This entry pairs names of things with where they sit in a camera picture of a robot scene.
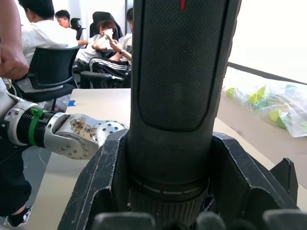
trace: table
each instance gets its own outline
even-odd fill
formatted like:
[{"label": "table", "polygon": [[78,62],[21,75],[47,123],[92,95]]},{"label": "table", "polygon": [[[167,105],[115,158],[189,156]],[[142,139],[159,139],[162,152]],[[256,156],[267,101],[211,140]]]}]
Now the table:
[{"label": "table", "polygon": [[[130,89],[78,89],[72,92],[71,100],[75,100],[75,106],[68,107],[68,113],[84,113],[96,119],[115,119],[127,125],[130,123]],[[237,139],[242,147],[266,168],[274,166],[268,158],[218,118],[214,123],[214,131]],[[77,178],[87,162],[51,154],[28,222],[28,230],[57,229]],[[307,210],[306,198],[307,190],[300,185],[298,205],[302,210]]]}]

